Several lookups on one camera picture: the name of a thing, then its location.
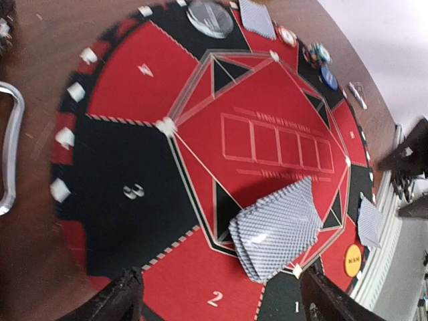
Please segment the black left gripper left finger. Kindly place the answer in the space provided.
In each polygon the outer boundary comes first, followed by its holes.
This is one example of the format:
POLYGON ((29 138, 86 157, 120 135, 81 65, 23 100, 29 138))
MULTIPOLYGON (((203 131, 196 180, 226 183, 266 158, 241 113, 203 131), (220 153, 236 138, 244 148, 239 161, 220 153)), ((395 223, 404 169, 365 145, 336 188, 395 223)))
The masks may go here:
POLYGON ((124 270, 121 276, 58 321, 140 320, 143 294, 142 271, 136 268, 124 270))

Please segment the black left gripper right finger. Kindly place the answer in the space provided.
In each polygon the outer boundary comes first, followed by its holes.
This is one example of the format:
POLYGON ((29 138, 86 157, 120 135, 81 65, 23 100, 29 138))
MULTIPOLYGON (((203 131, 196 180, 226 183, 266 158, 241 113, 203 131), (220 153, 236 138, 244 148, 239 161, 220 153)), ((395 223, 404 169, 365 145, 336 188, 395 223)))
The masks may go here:
POLYGON ((301 276, 300 289, 307 320, 384 321, 383 318, 355 302, 329 280, 322 264, 312 264, 301 276))

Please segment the orange big blind button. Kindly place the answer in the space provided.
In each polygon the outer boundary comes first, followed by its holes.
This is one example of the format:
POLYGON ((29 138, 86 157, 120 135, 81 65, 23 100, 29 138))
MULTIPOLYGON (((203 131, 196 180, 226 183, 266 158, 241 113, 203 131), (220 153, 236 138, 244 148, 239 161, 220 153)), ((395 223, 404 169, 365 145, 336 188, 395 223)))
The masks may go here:
POLYGON ((344 256, 345 274, 354 278, 359 273, 362 266, 362 247, 359 244, 350 245, 344 256))

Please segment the grey playing card deck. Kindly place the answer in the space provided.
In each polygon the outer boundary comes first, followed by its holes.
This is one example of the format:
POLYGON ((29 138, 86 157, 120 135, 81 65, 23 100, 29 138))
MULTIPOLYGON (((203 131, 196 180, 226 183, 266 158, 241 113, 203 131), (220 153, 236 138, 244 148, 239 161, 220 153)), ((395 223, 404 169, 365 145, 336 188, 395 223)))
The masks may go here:
POLYGON ((262 284, 313 246, 322 226, 312 178, 305 177, 242 209, 229 232, 247 276, 262 284))

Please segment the dealt blue-backed playing cards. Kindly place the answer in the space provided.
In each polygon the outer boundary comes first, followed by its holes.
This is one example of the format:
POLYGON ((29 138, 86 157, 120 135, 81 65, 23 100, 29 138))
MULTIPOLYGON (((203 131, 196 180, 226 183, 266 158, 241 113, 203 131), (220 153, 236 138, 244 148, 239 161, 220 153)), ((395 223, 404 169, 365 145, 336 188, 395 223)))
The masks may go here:
POLYGON ((383 214, 361 194, 356 225, 358 238, 363 246, 381 248, 383 223, 383 214))

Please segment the blue small blind button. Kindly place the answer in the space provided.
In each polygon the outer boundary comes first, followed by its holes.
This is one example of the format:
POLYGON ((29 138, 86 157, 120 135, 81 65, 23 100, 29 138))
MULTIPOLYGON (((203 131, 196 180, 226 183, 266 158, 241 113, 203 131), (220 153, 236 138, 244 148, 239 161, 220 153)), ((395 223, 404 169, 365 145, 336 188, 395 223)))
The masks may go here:
POLYGON ((327 66, 322 66, 320 68, 320 75, 321 75, 322 81, 331 90, 337 90, 338 89, 338 81, 337 81, 335 75, 330 71, 330 69, 327 66))

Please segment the red five poker chip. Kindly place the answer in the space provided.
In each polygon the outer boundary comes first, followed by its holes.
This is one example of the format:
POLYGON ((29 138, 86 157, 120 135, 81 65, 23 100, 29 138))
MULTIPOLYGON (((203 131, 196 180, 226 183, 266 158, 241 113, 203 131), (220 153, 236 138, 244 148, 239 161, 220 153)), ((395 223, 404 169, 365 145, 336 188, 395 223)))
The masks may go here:
POLYGON ((292 31, 290 31, 289 29, 285 28, 283 25, 277 25, 276 26, 276 34, 284 44, 286 44, 290 47, 296 47, 297 46, 296 34, 292 31))

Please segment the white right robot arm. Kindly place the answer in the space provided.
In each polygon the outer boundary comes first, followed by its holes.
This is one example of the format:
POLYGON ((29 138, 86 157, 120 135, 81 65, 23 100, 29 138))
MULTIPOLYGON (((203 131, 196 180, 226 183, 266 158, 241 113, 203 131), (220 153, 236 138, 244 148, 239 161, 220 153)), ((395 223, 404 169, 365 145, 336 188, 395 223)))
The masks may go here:
POLYGON ((379 171, 390 171, 394 192, 406 202, 398 216, 427 219, 427 196, 414 199, 413 183, 427 178, 427 119, 420 118, 404 141, 378 163, 379 171))

